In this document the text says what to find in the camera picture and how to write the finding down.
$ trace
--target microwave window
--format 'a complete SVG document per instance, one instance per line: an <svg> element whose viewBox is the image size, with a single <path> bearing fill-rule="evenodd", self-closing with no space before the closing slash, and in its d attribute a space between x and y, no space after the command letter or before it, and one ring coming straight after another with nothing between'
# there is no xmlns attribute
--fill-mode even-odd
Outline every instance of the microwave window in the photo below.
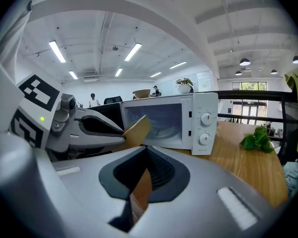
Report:
<svg viewBox="0 0 298 238"><path fill-rule="evenodd" d="M166 104L127 109L128 126L136 123L147 115L151 122L151 131L146 139L174 140L182 138L182 106L181 104Z"/></svg>

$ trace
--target person in white shirt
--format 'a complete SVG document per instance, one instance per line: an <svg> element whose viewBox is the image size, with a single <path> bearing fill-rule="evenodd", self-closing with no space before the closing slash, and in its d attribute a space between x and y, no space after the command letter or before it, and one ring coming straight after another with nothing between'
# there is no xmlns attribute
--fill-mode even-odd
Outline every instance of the person in white shirt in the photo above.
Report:
<svg viewBox="0 0 298 238"><path fill-rule="evenodd" d="M92 108L92 107L100 106L99 101L95 99L95 94L92 93L90 96L91 96L91 100L89 101L89 107Z"/></svg>

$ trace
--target microwave control panel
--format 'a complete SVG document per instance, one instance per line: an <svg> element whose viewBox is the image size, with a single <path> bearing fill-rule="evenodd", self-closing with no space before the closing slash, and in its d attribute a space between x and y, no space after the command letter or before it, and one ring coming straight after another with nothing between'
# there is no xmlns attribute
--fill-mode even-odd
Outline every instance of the microwave control panel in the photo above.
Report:
<svg viewBox="0 0 298 238"><path fill-rule="evenodd" d="M218 98L217 93L193 95L192 155L210 155L212 152L217 130Z"/></svg>

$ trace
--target ceiling vent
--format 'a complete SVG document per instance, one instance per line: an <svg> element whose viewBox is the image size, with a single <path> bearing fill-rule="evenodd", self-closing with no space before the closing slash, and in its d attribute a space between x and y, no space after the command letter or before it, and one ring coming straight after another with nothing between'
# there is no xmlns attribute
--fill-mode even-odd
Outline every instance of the ceiling vent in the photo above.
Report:
<svg viewBox="0 0 298 238"><path fill-rule="evenodd" d="M86 76L83 79L85 83L96 82L98 80L97 76Z"/></svg>

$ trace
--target person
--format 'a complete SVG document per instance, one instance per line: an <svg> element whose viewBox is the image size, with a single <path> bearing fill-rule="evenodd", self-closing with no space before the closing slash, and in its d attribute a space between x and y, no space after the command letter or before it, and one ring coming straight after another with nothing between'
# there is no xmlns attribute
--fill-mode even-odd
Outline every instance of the person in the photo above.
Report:
<svg viewBox="0 0 298 238"><path fill-rule="evenodd" d="M89 101L89 107L92 108L92 107L100 106L99 101L95 99L95 94L92 93L90 96L91 96L91 100Z"/></svg>
<svg viewBox="0 0 298 238"><path fill-rule="evenodd" d="M153 88L154 88L155 92L152 93L151 96L153 96L153 97L158 97L159 94L160 94L159 89L157 88L156 85L155 85Z"/></svg>

